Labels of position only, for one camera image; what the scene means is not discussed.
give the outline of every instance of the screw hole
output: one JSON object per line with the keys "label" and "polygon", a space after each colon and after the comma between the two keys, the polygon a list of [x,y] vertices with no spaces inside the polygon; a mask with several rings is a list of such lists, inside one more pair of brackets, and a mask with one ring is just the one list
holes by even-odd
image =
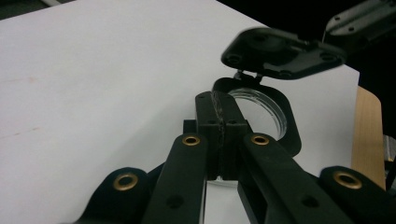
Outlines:
{"label": "screw hole", "polygon": [[201,140],[195,136],[187,136],[183,138],[182,142],[186,146],[193,147],[198,145],[201,142]]}
{"label": "screw hole", "polygon": [[113,188],[119,191],[132,189],[138,181],[138,177],[132,173],[121,174],[113,182]]}
{"label": "screw hole", "polygon": [[335,182],[349,189],[361,189],[361,181],[354,175],[347,172],[335,172],[333,175]]}
{"label": "screw hole", "polygon": [[267,145],[270,140],[264,136],[259,136],[259,135],[255,135],[253,137],[251,137],[251,141],[256,144],[256,145],[260,145],[260,146],[265,146]]}

